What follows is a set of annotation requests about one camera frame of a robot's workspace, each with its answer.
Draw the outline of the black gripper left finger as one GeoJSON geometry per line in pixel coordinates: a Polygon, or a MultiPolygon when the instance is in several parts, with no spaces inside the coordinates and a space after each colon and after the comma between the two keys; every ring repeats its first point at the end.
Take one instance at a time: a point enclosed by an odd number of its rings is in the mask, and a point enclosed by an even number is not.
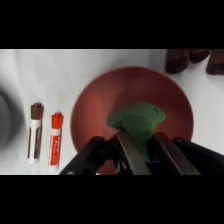
{"type": "Polygon", "coordinates": [[[126,133],[118,132],[116,137],[134,175],[151,175],[151,171],[142,160],[139,152],[126,133]]]}

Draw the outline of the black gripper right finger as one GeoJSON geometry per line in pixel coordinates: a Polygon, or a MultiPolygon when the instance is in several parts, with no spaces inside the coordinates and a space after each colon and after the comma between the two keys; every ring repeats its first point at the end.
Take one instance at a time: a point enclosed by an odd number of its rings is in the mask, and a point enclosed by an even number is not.
{"type": "Polygon", "coordinates": [[[198,170],[164,133],[155,133],[154,137],[161,147],[164,159],[176,175],[199,175],[198,170]]]}

